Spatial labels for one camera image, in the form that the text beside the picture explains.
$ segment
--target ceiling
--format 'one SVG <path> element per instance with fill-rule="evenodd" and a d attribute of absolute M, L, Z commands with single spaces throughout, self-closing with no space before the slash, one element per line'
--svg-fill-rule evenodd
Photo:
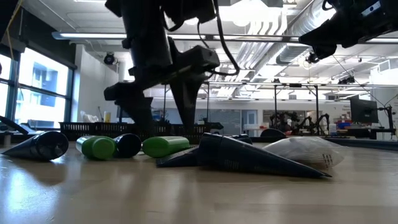
<path fill-rule="evenodd" d="M 239 0 L 227 0 L 232 3 Z M 260 0 L 242 0 L 243 1 L 260 1 Z M 237 26 L 233 22 L 223 21 L 223 29 L 225 34 L 251 34 L 255 29 L 255 25 L 259 25 L 257 32 L 254 34 L 283 34 L 286 30 L 287 24 L 294 26 L 295 22 L 300 19 L 306 19 L 308 14 L 304 13 L 300 19 L 295 21 L 295 17 L 307 6 L 310 0 L 283 0 L 287 2 L 296 2 L 297 6 L 294 8 L 284 9 L 276 14 L 277 22 L 274 29 L 275 21 L 270 19 L 263 22 L 261 25 L 251 22 L 246 26 Z M 116 17 L 112 12 L 109 12 L 103 2 L 100 0 L 29 0 L 24 1 L 24 8 L 33 13 L 50 26 L 54 27 L 60 32 L 104 32 L 104 33 L 124 33 L 123 22 L 120 18 Z M 196 34 L 197 28 L 195 25 L 184 24 L 174 34 Z M 217 26 L 215 21 L 207 22 L 201 25 L 202 34 L 217 34 Z M 396 37 L 397 34 L 389 34 L 389 36 Z M 85 44 L 86 50 L 93 55 L 103 57 L 106 52 L 115 52 L 115 56 L 123 60 L 130 60 L 128 52 L 121 47 L 119 40 L 91 40 L 79 41 L 78 43 Z M 180 51 L 186 51 L 195 45 L 201 45 L 198 41 L 176 41 L 177 48 Z M 221 61 L 228 61 L 224 54 L 221 44 L 219 42 L 208 42 L 212 49 L 216 49 Z M 234 57 L 239 57 L 242 54 L 243 43 L 241 42 L 228 42 L 228 48 Z M 259 49 L 267 49 L 263 54 L 255 55 Z M 252 82 L 271 82 L 274 78 L 280 78 L 283 82 L 312 82 L 312 83 L 337 83 L 339 75 L 344 73 L 345 70 L 354 71 L 357 81 L 366 83 L 369 80 L 369 69 L 375 67 L 377 63 L 387 60 L 388 57 L 398 57 L 398 45 L 356 45 L 348 49 L 338 48 L 335 57 L 330 57 L 322 60 L 320 63 L 309 67 L 304 62 L 304 58 L 308 51 L 302 52 L 298 55 L 289 66 L 273 66 L 270 65 L 270 60 L 267 57 L 272 56 L 273 51 L 277 50 L 277 45 L 252 45 L 251 53 L 246 54 L 246 58 L 241 59 L 242 66 L 246 66 L 248 70 L 243 71 L 238 77 L 228 77 L 227 79 L 220 76 L 214 76 L 213 81 L 241 81 L 242 79 L 251 80 Z M 226 62 L 223 67 L 228 67 L 230 63 Z M 228 92 L 228 96 L 239 96 L 242 88 L 226 88 L 214 86 L 212 87 L 212 94 L 220 97 L 220 89 L 223 92 Z M 262 91 L 261 88 L 252 92 L 254 95 Z"/>

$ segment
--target laboratory room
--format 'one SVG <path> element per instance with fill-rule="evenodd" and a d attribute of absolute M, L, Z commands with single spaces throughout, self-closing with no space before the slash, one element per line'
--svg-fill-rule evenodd
<path fill-rule="evenodd" d="M 0 223 L 398 223 L 397 10 L 0 3 Z"/>

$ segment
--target white plastic bag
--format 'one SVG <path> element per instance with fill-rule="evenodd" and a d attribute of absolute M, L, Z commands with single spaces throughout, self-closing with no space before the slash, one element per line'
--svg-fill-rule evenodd
<path fill-rule="evenodd" d="M 318 137 L 292 137 L 263 149 L 313 168 L 329 169 L 343 161 L 347 147 Z"/>
<path fill-rule="evenodd" d="M 80 116 L 83 119 L 84 123 L 95 123 L 95 122 L 99 121 L 97 116 L 86 114 L 86 112 L 84 112 L 84 111 L 80 112 Z"/>

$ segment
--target green bottle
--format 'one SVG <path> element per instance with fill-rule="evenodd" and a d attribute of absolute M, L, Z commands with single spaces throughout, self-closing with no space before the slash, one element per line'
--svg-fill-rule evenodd
<path fill-rule="evenodd" d="M 142 151 L 153 158 L 165 157 L 189 147 L 189 140 L 180 136 L 152 137 L 142 143 Z"/>
<path fill-rule="evenodd" d="M 89 159 L 107 160 L 116 152 L 116 143 L 105 136 L 83 136 L 77 139 L 76 149 Z"/>

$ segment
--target wooden table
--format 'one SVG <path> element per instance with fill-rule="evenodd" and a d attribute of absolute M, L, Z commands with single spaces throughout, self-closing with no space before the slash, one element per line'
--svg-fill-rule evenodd
<path fill-rule="evenodd" d="M 157 169 L 145 155 L 0 156 L 0 223 L 398 223 L 398 154 L 350 149 L 332 179 Z"/>

